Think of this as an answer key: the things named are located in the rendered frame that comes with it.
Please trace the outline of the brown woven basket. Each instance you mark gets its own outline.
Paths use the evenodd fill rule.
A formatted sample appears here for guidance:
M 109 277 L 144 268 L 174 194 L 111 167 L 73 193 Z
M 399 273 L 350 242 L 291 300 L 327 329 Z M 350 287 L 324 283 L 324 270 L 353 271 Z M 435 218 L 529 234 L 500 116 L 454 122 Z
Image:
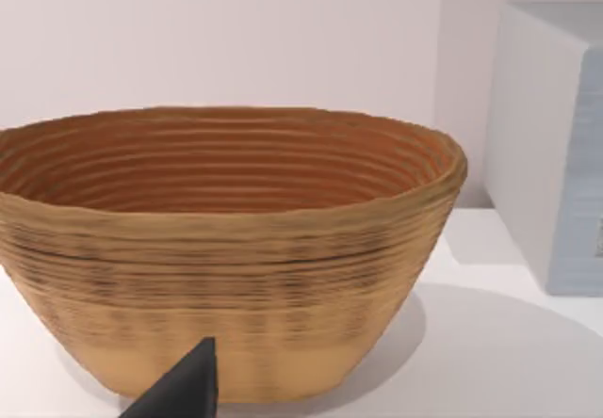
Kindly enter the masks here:
M 428 262 L 467 175 L 449 135 L 309 107 L 160 106 L 0 130 L 0 266 L 137 397 L 216 341 L 224 403 L 338 386 Z

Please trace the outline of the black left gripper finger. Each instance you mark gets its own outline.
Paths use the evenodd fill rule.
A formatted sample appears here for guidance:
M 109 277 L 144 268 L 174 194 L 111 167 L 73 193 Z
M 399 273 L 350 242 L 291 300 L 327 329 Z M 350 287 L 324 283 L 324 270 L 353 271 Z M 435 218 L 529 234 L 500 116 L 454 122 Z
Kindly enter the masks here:
M 216 418 L 217 409 L 216 340 L 207 337 L 118 418 Z

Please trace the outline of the pale microwave oven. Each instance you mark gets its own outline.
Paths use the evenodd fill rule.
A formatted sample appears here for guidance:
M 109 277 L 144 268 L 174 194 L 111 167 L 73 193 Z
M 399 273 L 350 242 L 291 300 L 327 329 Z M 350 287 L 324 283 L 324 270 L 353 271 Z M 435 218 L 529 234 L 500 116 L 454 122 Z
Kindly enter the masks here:
M 603 2 L 504 9 L 484 185 L 545 292 L 603 297 Z

